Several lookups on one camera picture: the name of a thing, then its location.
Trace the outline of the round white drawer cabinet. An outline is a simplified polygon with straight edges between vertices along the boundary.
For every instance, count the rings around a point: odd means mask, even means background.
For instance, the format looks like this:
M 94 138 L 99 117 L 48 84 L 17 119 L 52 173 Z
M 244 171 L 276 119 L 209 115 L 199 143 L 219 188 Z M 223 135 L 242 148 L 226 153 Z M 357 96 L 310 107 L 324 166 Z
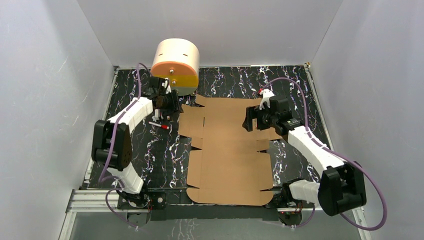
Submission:
M 168 38 L 156 49 L 150 72 L 169 80 L 179 96 L 192 95 L 199 86 L 200 53 L 194 43 L 182 38 Z

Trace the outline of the brown cardboard box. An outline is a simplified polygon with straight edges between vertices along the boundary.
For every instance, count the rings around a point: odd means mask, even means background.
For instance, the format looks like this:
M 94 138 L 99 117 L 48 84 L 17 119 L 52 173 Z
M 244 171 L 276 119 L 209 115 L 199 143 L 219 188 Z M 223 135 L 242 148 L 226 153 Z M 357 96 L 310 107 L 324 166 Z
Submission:
M 273 129 L 246 131 L 247 107 L 260 99 L 195 97 L 183 105 L 178 134 L 191 138 L 187 195 L 199 204 L 264 206 L 274 194 L 271 140 Z

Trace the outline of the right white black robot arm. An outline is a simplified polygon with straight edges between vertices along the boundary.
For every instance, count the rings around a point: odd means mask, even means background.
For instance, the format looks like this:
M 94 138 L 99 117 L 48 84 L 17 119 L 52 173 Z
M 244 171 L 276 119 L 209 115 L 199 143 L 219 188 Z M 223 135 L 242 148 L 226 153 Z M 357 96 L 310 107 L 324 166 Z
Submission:
M 288 100 L 271 96 L 259 105 L 248 106 L 242 124 L 248 132 L 273 128 L 297 149 L 319 173 L 320 182 L 296 178 L 283 183 L 280 201 L 295 207 L 301 201 L 320 206 L 329 216 L 362 207 L 367 203 L 364 174 L 354 165 L 329 153 L 326 146 L 294 118 Z

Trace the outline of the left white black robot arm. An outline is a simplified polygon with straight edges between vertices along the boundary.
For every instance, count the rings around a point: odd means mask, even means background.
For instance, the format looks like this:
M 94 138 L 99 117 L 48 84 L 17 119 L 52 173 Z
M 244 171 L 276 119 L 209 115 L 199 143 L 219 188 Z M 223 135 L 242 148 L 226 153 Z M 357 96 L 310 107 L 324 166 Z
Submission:
M 149 194 L 142 190 L 144 181 L 137 174 L 133 164 L 132 133 L 136 126 L 151 116 L 153 123 L 164 127 L 159 122 L 173 113 L 182 113 L 178 92 L 171 89 L 167 78 L 151 76 L 145 91 L 133 98 L 115 116 L 98 120 L 94 124 L 91 159 L 102 165 L 99 177 L 104 182 L 111 174 L 117 180 L 121 191 L 131 194 L 130 202 L 137 208 L 144 208 L 149 203 Z

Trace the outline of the white marker red cap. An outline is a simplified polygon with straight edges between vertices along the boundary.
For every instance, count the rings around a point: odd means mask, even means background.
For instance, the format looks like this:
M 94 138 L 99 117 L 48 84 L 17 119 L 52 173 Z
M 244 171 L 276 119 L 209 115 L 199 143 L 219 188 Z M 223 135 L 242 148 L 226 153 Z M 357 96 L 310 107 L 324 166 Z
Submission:
M 152 126 L 155 126 L 155 127 L 161 128 L 161 129 L 165 129 L 165 130 L 169 130 L 170 129 L 170 127 L 168 125 L 159 124 L 159 123 L 151 122 L 151 121 L 149 121 L 148 123 L 150 125 L 152 125 Z

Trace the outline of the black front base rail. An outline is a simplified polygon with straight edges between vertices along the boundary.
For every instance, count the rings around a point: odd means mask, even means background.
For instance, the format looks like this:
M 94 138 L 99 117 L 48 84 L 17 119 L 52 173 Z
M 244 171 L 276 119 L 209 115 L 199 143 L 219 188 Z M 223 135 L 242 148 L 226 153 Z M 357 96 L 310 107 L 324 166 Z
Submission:
M 149 192 L 150 203 L 133 207 L 116 191 L 108 189 L 74 190 L 66 211 L 68 213 L 117 213 L 149 214 L 152 221 L 178 219 L 262 219 L 277 221 L 280 215 L 294 213 L 309 214 L 313 208 L 309 203 L 298 207 L 216 205 L 190 203 L 185 189 L 155 189 Z

